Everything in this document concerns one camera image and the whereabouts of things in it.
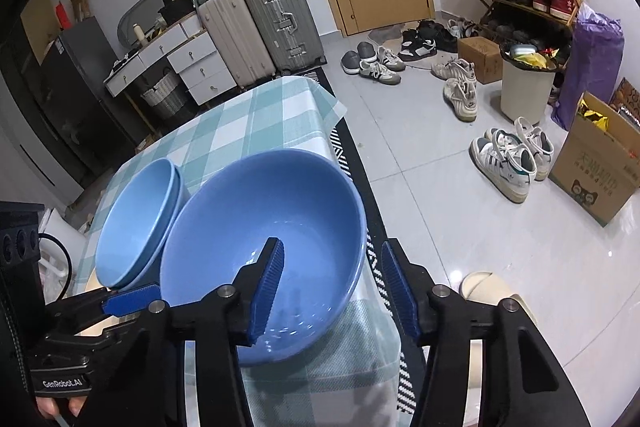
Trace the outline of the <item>person's left hand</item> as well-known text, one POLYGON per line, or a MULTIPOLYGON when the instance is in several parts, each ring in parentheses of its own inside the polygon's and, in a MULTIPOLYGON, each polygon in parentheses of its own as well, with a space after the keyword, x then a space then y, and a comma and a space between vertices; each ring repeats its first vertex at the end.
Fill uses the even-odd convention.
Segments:
MULTIPOLYGON (((71 397, 70 399, 68 399, 68 410, 73 415, 73 417, 77 417, 79 415, 86 400, 87 397, 85 395, 82 395, 81 397, 71 397)), ((44 418, 53 419, 61 415, 60 407, 53 398, 37 397, 36 403, 39 413, 44 418)))

